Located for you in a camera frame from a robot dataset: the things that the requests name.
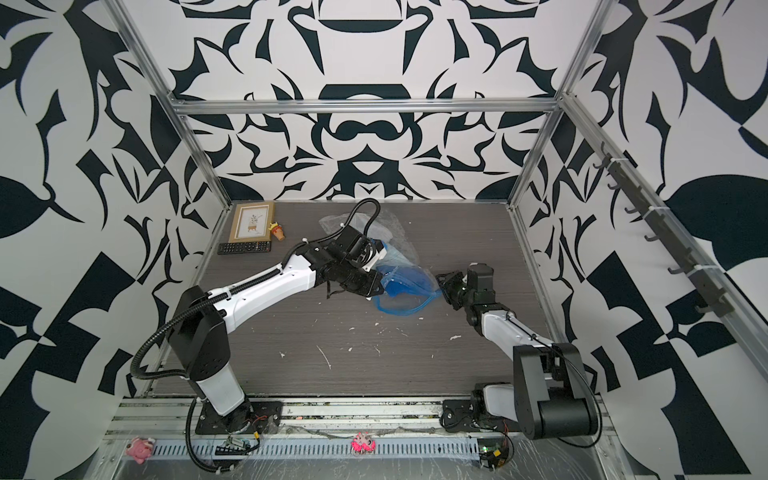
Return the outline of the dark blue towel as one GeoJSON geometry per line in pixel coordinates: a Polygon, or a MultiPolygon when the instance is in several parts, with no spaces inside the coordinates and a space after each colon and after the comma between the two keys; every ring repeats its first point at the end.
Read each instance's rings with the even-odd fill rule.
{"type": "Polygon", "coordinates": [[[388,298],[426,302],[439,294],[433,275],[419,266],[384,265],[378,271],[388,298]]]}

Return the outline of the clear plastic vacuum bag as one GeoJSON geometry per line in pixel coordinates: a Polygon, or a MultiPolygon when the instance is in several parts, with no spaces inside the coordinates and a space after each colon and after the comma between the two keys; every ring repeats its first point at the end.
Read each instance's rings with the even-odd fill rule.
{"type": "MultiPolygon", "coordinates": [[[[351,226],[356,230],[358,230],[359,232],[363,233],[365,236],[371,239],[381,240],[384,243],[386,247],[386,255],[381,260],[379,260],[374,266],[374,268],[377,271],[380,267],[384,265],[419,266],[413,261],[411,257],[405,255],[402,252],[400,247],[403,245],[403,243],[395,235],[395,229],[392,226],[388,226],[378,221],[378,216],[380,215],[380,213],[381,213],[381,205],[378,201],[371,198],[364,199],[358,202],[353,207],[352,211],[349,214],[347,214],[347,216],[344,218],[342,217],[323,218],[321,220],[321,226],[326,231],[326,235],[321,237],[318,241],[322,241],[328,238],[333,238],[338,234],[338,232],[343,227],[351,226]]],[[[428,269],[424,267],[421,267],[421,268],[431,273],[428,269]]],[[[349,293],[349,292],[343,291],[338,283],[331,282],[326,284],[327,284],[327,294],[329,296],[340,294],[342,292],[349,293]]],[[[385,295],[385,289],[384,289],[383,294],[379,296],[371,297],[368,299],[371,299],[374,302],[375,307],[379,311],[385,314],[394,315],[394,316],[409,316],[423,310],[429,303],[436,300],[439,295],[440,295],[440,290],[438,295],[436,295],[432,299],[428,299],[426,302],[418,302],[414,300],[398,301],[397,299],[388,298],[385,295]]]]}

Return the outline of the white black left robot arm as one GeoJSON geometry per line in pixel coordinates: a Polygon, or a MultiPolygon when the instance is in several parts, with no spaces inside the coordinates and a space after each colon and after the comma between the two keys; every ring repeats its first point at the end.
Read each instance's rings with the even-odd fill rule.
{"type": "Polygon", "coordinates": [[[188,289],[177,312],[190,316],[167,334],[180,376],[219,416],[244,409],[248,400],[230,365],[229,335],[262,311],[319,285],[336,283],[364,298],[383,294],[383,275],[375,265],[386,253],[383,241],[347,226],[333,238],[296,245],[281,263],[243,281],[208,292],[188,289]]]}

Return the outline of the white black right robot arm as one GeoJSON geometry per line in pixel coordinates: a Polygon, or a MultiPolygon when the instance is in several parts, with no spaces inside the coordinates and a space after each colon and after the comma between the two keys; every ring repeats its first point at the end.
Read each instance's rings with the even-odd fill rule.
{"type": "Polygon", "coordinates": [[[557,439],[579,448],[573,439],[591,436],[584,446],[594,446],[603,420],[579,350],[524,325],[497,300],[494,270],[484,263],[441,274],[437,282],[446,302],[465,312],[467,323],[511,360],[513,370],[510,383],[478,384],[463,413],[446,406],[443,428],[499,431],[511,424],[530,440],[557,439]]]}

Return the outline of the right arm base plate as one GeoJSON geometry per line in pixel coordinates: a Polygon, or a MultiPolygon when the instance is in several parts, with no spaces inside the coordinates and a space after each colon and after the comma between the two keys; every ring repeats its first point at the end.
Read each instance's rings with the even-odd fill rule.
{"type": "Polygon", "coordinates": [[[498,431],[500,421],[491,416],[483,402],[475,397],[464,400],[444,400],[439,417],[441,427],[449,433],[498,431]]]}

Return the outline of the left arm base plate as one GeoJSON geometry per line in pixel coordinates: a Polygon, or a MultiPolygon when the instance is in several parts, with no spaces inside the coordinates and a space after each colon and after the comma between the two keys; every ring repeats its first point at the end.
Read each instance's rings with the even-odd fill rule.
{"type": "Polygon", "coordinates": [[[220,415],[205,401],[194,432],[197,435],[262,434],[279,427],[282,408],[280,401],[246,399],[229,414],[220,415]]]}

